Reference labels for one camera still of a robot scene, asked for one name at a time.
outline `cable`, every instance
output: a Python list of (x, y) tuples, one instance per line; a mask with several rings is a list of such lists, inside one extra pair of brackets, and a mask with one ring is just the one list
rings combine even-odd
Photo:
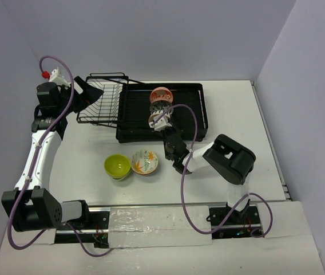
[(164, 115), (166, 115), (171, 109), (173, 108), (176, 108), (176, 107), (185, 107), (187, 108), (192, 116), (193, 116), (193, 119), (195, 121), (195, 134), (194, 134), (194, 138), (192, 140), (192, 144), (191, 144), (191, 150), (190, 150), (190, 153), (189, 153), (189, 156), (188, 156), (188, 159), (187, 159), (187, 162), (184, 166), (184, 169), (183, 169), (183, 173), (181, 174), (181, 182), (180, 182), (180, 198), (181, 198), (181, 205), (183, 207), (183, 212), (184, 212), (184, 215), (185, 217), (187, 218), (187, 221), (189, 222), (189, 224), (193, 227), (193, 229), (195, 229), (197, 232), (201, 233), (201, 234), (213, 234), (215, 232), (217, 232), (218, 230), (220, 230), (220, 228), (222, 227), (223, 224), (226, 223), (227, 219), (230, 217), (230, 215), (234, 212), (235, 208), (237, 208), (237, 206), (240, 204), (240, 202), (242, 202), (243, 200), (245, 200), (245, 198), (247, 198), (249, 195), (253, 195), (253, 196), (256, 196), (257, 198), (259, 198), (265, 205), (266, 207), (268, 208), (268, 211), (269, 211), (269, 215), (270, 215), (270, 222), (269, 222), (269, 227), (267, 229), (266, 232), (264, 232), (262, 235), (259, 235), (259, 236), (255, 236), (253, 235), (253, 233), (258, 229), (255, 229), (253, 231), (251, 231), (250, 235), (251, 237), (254, 237), (254, 238), (261, 238), (261, 237), (264, 237), (265, 235), (268, 234), (268, 232), (271, 230), (272, 228), (272, 225), (273, 225), (273, 213), (272, 213), (272, 210), (269, 206), (269, 204), (258, 194), (256, 193), (249, 193), (249, 194), (245, 194), (241, 199), (238, 200), (238, 202), (236, 202), (234, 204), (234, 206), (230, 209), (229, 213), (227, 213), (226, 217), (220, 222), (220, 224), (217, 226), (217, 228), (211, 230), (211, 231), (202, 231), (200, 230), (198, 227), (195, 226), (195, 224), (192, 222), (191, 218), (189, 217), (189, 214), (187, 212), (187, 207), (185, 205), (185, 200), (184, 200), (184, 178), (185, 178), (185, 174), (187, 173), (187, 167), (188, 167), (188, 163), (189, 161), (191, 160), (192, 156), (193, 156), (193, 145), (194, 143), (196, 142), (196, 138), (197, 138), (197, 132), (198, 132), (198, 124), (197, 124), (197, 118), (196, 118), (196, 115), (194, 113), (194, 111), (192, 110), (191, 107), (185, 105), (185, 104), (177, 104), (177, 105), (174, 105), (174, 106), (171, 106), (169, 109), (167, 109), (164, 113), (162, 113), (162, 115), (160, 115), (152, 125), (156, 124)]
[(89, 256), (91, 256), (91, 257), (103, 257), (103, 256), (105, 256), (105, 255), (107, 255), (107, 254), (109, 254), (110, 252), (112, 252), (112, 250), (114, 249), (114, 248), (111, 248), (111, 249), (109, 249), (107, 252), (104, 252), (104, 253), (102, 253), (102, 254), (92, 254), (92, 253), (90, 253), (90, 252), (88, 252), (87, 251), (87, 249), (86, 249), (86, 247), (84, 246), (84, 244), (82, 243), (82, 240), (81, 240), (81, 238), (80, 238), (80, 236), (78, 235), (78, 233), (77, 233), (77, 231), (75, 230), (75, 228), (73, 228), (73, 226), (70, 224), (70, 223), (66, 223), (74, 232), (75, 232), (75, 235), (76, 235), (76, 238), (77, 238), (77, 240), (78, 240), (78, 242), (80, 243), (80, 245), (81, 245), (81, 247), (82, 247), (82, 249), (85, 251), (85, 253), (87, 254), (87, 255), (89, 255)]
[(35, 165), (37, 164), (37, 159), (38, 159), (38, 155), (39, 155), (39, 151), (41, 149), (42, 143), (43, 143), (44, 139), (47, 137), (47, 135), (49, 134), (49, 132), (54, 128), (54, 126), (56, 126), (56, 124), (59, 122), (59, 120), (61, 120), (63, 118), (63, 116), (66, 114), (67, 110), (70, 108), (71, 103), (72, 103), (72, 99), (73, 99), (73, 95), (74, 95), (74, 91), (75, 91), (75, 89), (74, 89), (74, 80), (73, 80), (73, 76), (71, 74), (70, 69), (66, 66), (66, 64), (62, 60), (60, 60), (56, 56), (43, 56), (40, 59), (40, 61), (39, 61), (39, 68), (40, 68), (41, 72), (42, 73), (44, 72), (43, 67), (42, 67), (42, 62), (46, 58), (50, 58), (50, 59), (54, 59), (54, 60), (58, 61), (67, 70), (67, 72), (68, 72), (68, 74), (70, 76), (70, 79), (71, 79), (71, 95), (70, 95), (69, 102), (67, 103), (65, 109), (53, 121), (53, 123), (51, 125), (49, 125), (48, 129), (43, 133), (43, 135), (39, 139), (38, 144), (37, 144), (37, 146), (35, 148), (35, 151), (34, 151), (33, 158), (32, 158), (31, 163), (30, 163), (30, 168), (29, 168), (29, 172), (27, 173), (27, 177), (26, 177), (26, 180), (25, 180), (25, 184), (24, 184), (24, 186), (23, 186), (23, 188), (22, 188), (22, 190), (21, 190), (18, 198), (15, 201), (13, 208), (11, 209), (11, 212), (10, 212), (10, 215), (9, 215), (9, 220), (7, 222), (7, 238), (9, 239), (10, 245), (14, 249), (16, 249), (16, 250), (22, 250), (22, 249), (28, 248), (30, 245), (32, 245), (45, 232), (45, 230), (40, 231), (35, 236), (35, 238), (32, 239), (28, 244), (23, 245), (23, 246), (18, 246), (18, 245), (15, 244), (15, 242), (13, 240), (13, 235), (12, 235), (12, 232), (11, 232), (11, 227), (13, 225), (13, 220), (14, 220), (14, 216), (15, 216), (16, 209), (18, 208), (18, 205), (19, 205), (19, 203), (20, 203), (20, 201), (21, 201), (21, 199), (22, 199), (25, 191), (27, 190), (27, 188), (29, 186), (29, 183), (30, 183), (30, 180), (31, 180), (31, 175), (33, 174), (33, 171), (35, 169)]

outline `purple cable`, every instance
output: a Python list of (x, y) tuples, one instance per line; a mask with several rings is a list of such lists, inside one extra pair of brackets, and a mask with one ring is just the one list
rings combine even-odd
[(80, 243), (82, 249), (85, 251), (85, 253), (87, 255), (92, 256), (92, 257), (96, 257), (96, 258), (97, 257), (103, 257), (103, 256), (109, 254), (110, 252), (112, 252), (112, 250), (114, 249), (114, 248), (111, 248), (107, 252), (104, 252), (102, 254), (92, 254), (92, 253), (88, 252), (87, 249), (86, 249), (86, 247), (82, 243), (82, 240), (81, 240), (80, 236), (78, 235), (77, 231), (75, 230), (75, 228), (73, 228), (73, 226), (71, 224), (69, 224), (68, 222), (66, 224), (75, 232), (75, 235), (76, 235), (76, 238), (78, 239), (78, 242)]
[(272, 210), (271, 210), (271, 207), (269, 206), (269, 204), (258, 194), (256, 193), (249, 193), (249, 194), (245, 194), (241, 199), (238, 200), (238, 202), (236, 202), (234, 204), (234, 206), (231, 208), (231, 210), (229, 211), (229, 213), (227, 213), (227, 215), (225, 216), (225, 218), (220, 222), (220, 224), (217, 226), (217, 228), (211, 230), (211, 231), (202, 231), (200, 230), (198, 227), (195, 226), (195, 224), (192, 222), (191, 218), (189, 217), (188, 215), (188, 212), (187, 212), (187, 207), (185, 205), (185, 200), (184, 200), (184, 177), (185, 177), (185, 174), (187, 173), (187, 167), (188, 167), (188, 163), (189, 161), (191, 160), (192, 156), (193, 156), (193, 145), (196, 141), (196, 138), (197, 138), (197, 132), (198, 132), (198, 124), (197, 124), (197, 118), (196, 118), (196, 115), (194, 113), (194, 111), (187, 105), (185, 104), (177, 104), (177, 105), (174, 105), (174, 106), (171, 106), (169, 109), (167, 109), (164, 113), (162, 113), (162, 115), (160, 115), (152, 125), (156, 124), (164, 115), (166, 115), (171, 109), (173, 108), (176, 108), (176, 107), (185, 107), (187, 108), (193, 118), (194, 118), (194, 121), (195, 121), (195, 135), (194, 135), (194, 138), (193, 138), (193, 141), (192, 141), (192, 144), (191, 144), (191, 152), (189, 153), (189, 156), (188, 156), (188, 159), (187, 159), (187, 162), (184, 166), (184, 169), (183, 169), (183, 173), (181, 174), (181, 182), (180, 182), (180, 198), (181, 198), (181, 205), (183, 207), (183, 212), (184, 212), (184, 215), (185, 217), (187, 218), (189, 224), (193, 227), (193, 229), (195, 229), (197, 232), (201, 233), (201, 234), (213, 234), (215, 232), (217, 232), (223, 224), (225, 224), (225, 222), (228, 220), (228, 218), (230, 217), (230, 215), (234, 212), (235, 208), (237, 208), (237, 206), (240, 204), (240, 202), (242, 202), (243, 200), (245, 200), (246, 197), (248, 197), (249, 195), (253, 195), (253, 196), (256, 196), (257, 198), (259, 198), (264, 204), (265, 206), (268, 208), (268, 211), (269, 211), (269, 215), (271, 217), (270, 219), (270, 222), (269, 222), (269, 227), (267, 229), (266, 232), (264, 232), (262, 235), (259, 235), (259, 236), (255, 236), (253, 235), (253, 233), (258, 229), (254, 229), (253, 231), (250, 232), (250, 235), (251, 237), (254, 237), (254, 238), (261, 238), (261, 237), (264, 237), (265, 235), (267, 235), (269, 233), (269, 231), (271, 230), (272, 228), (272, 225), (273, 225), (273, 213), (272, 213)]
[(16, 249), (16, 250), (22, 250), (22, 249), (26, 249), (28, 248), (30, 245), (32, 245), (44, 232), (45, 230), (42, 230), (40, 231), (34, 239), (32, 239), (28, 244), (26, 245), (23, 245), (23, 246), (18, 246), (15, 244), (14, 240), (13, 240), (13, 235), (12, 235), (12, 232), (11, 232), (11, 227), (12, 227), (12, 224), (13, 224), (13, 219), (14, 219), (14, 216), (15, 216), (15, 212), (16, 212), (16, 209), (18, 208), (18, 205), (21, 201), (21, 198), (23, 197), (25, 191), (27, 190), (28, 186), (29, 186), (29, 183), (30, 183), (30, 178), (31, 178), (31, 175), (33, 174), (33, 171), (35, 169), (35, 165), (37, 163), (37, 159), (38, 159), (38, 155), (39, 155), (39, 151), (41, 149), (41, 145), (45, 139), (45, 137), (48, 135), (48, 133), (54, 128), (54, 126), (59, 122), (59, 120), (61, 118), (63, 118), (63, 116), (66, 114), (67, 110), (70, 108), (71, 106), (71, 103), (72, 103), (72, 99), (73, 99), (73, 95), (74, 95), (74, 92), (75, 92), (75, 89), (74, 89), (74, 81), (73, 81), (73, 76), (71, 74), (71, 71), (70, 69), (66, 66), (66, 64), (60, 60), (59, 58), (57, 58), (56, 56), (43, 56), (40, 61), (39, 61), (39, 68), (41, 70), (41, 72), (43, 72), (43, 67), (42, 67), (42, 62), (44, 59), (46, 58), (51, 58), (51, 59), (54, 59), (56, 61), (58, 61), (68, 72), (69, 76), (70, 76), (70, 79), (71, 79), (71, 95), (70, 95), (70, 100), (69, 102), (67, 103), (65, 109), (62, 111), (62, 113), (53, 121), (53, 123), (48, 127), (48, 129), (44, 132), (44, 134), (41, 136), (41, 138), (39, 139), (38, 141), (38, 144), (39, 146), (36, 146), (35, 148), (35, 151), (34, 151), (34, 155), (33, 155), (33, 158), (31, 160), (31, 163), (30, 163), (30, 168), (29, 168), (29, 172), (27, 173), (27, 177), (29, 179), (25, 180), (25, 184), (18, 196), (18, 198), (16, 199), (15, 203), (14, 203), (14, 206), (13, 208), (11, 209), (11, 212), (10, 212), (10, 216), (9, 216), (9, 220), (7, 222), (7, 238), (9, 239), (9, 243), (10, 245)]

